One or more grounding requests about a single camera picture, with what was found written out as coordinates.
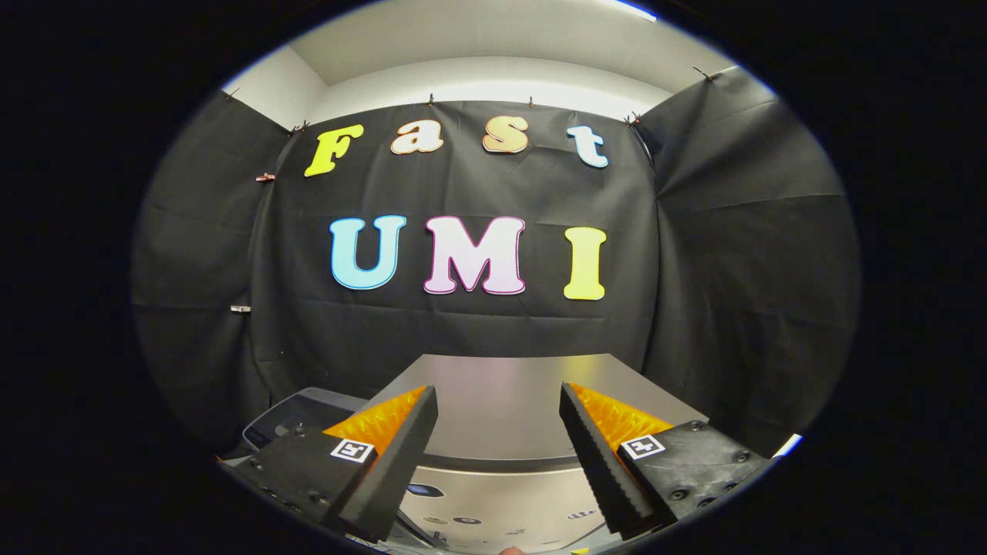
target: pink letter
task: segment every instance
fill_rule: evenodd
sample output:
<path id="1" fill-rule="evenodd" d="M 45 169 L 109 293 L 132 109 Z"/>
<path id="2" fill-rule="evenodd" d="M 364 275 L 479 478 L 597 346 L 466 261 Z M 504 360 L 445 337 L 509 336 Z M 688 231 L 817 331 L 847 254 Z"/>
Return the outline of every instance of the pink letter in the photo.
<path id="1" fill-rule="evenodd" d="M 515 295 L 524 290 L 524 281 L 517 271 L 517 242 L 524 230 L 524 220 L 494 218 L 479 245 L 473 244 L 458 217 L 433 217 L 425 227 L 434 237 L 432 276 L 425 282 L 425 290 L 429 293 L 441 295 L 456 290 L 450 266 L 456 267 L 463 286 L 472 291 L 487 263 L 490 263 L 490 277 L 484 281 L 484 291 L 494 295 Z"/>

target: black fabric backdrop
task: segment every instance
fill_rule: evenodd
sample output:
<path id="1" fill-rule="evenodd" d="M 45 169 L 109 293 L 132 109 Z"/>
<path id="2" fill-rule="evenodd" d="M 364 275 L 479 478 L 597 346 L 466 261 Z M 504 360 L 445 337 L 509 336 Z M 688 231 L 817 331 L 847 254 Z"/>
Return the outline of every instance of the black fabric backdrop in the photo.
<path id="1" fill-rule="evenodd" d="M 481 142 L 495 116 L 522 116 L 530 145 L 492 154 Z M 444 145 L 397 155 L 391 141 L 410 121 L 435 119 Z M 321 132 L 360 123 L 336 168 L 304 177 Z M 566 129 L 586 124 L 604 138 L 605 168 L 584 164 Z M 625 124 L 591 114 L 498 102 L 400 106 L 325 121 L 298 139 L 267 188 L 254 230 L 251 337 L 261 376 L 275 398 L 316 385 L 369 398 L 422 354 L 544 357 L 611 353 L 641 368 L 657 281 L 652 174 Z M 377 262 L 374 218 L 400 214 L 398 267 L 385 285 L 352 290 L 335 282 L 330 224 L 366 222 L 357 264 Z M 498 216 L 525 221 L 517 295 L 462 285 L 434 295 L 429 278 L 434 216 L 461 218 L 474 241 Z M 597 301 L 569 300 L 569 227 L 602 229 Z"/>
<path id="2" fill-rule="evenodd" d="M 269 406 L 250 355 L 248 247 L 287 131 L 216 94 L 162 160 L 134 231 L 131 302 L 148 367 L 176 416 L 214 452 Z"/>
<path id="3" fill-rule="evenodd" d="M 484 150 L 485 124 L 501 115 L 528 120 L 523 152 Z M 445 144 L 392 153 L 398 127 L 417 119 L 441 122 Z M 319 133 L 356 123 L 364 133 L 336 168 L 305 178 Z M 566 135 L 578 124 L 604 138 L 607 167 L 578 158 Z M 276 181 L 256 183 L 263 172 Z M 611 353 L 770 456 L 817 414 L 850 345 L 859 255 L 842 194 L 808 131 L 739 70 L 673 96 L 634 129 L 561 109 L 437 103 L 321 122 L 289 141 L 219 95 L 148 193 L 133 273 L 139 334 L 174 409 L 216 452 L 272 401 L 307 386 L 369 398 L 424 353 Z M 366 269 L 377 261 L 373 219 L 385 214 L 408 219 L 395 275 L 371 290 L 339 285 L 330 223 L 365 221 Z M 426 293 L 424 223 L 437 215 L 460 217 L 475 241 L 494 217 L 524 219 L 526 290 Z M 599 301 L 563 296 L 564 232 L 576 226 L 607 233 Z"/>
<path id="4" fill-rule="evenodd" d="M 811 422 L 860 304 L 853 214 L 832 164 L 739 68 L 641 117 L 661 252 L 645 375 L 771 456 Z"/>

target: table surface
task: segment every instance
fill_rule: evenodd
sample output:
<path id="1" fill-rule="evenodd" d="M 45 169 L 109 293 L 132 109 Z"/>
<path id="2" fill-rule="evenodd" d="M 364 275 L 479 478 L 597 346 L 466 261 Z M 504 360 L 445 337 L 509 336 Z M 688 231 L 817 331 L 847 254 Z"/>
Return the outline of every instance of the table surface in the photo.
<path id="1" fill-rule="evenodd" d="M 577 459 L 559 417 L 563 382 L 588 387 L 673 426 L 709 421 L 611 355 L 423 355 L 360 410 L 433 385 L 438 420 L 422 465 L 477 471 L 491 465 L 520 470 L 518 463 L 530 466 L 524 471 L 551 464 L 571 467 Z"/>

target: blue letter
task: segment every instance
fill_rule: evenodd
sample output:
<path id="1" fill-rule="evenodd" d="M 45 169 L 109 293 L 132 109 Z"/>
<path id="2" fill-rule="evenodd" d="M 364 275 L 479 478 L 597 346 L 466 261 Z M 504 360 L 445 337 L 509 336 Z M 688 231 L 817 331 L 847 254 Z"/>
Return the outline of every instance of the blue letter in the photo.
<path id="1" fill-rule="evenodd" d="M 594 168 L 602 168 L 610 163 L 606 156 L 600 156 L 596 152 L 596 145 L 603 144 L 603 137 L 594 135 L 588 125 L 570 127 L 566 132 L 575 137 L 575 152 L 583 162 Z"/>
<path id="2" fill-rule="evenodd" d="M 373 226 L 380 230 L 380 254 L 373 270 L 356 267 L 356 234 L 363 229 L 360 218 L 344 218 L 333 222 L 333 278 L 350 289 L 373 289 L 387 283 L 398 267 L 398 231 L 408 223 L 404 216 L 380 216 Z"/>

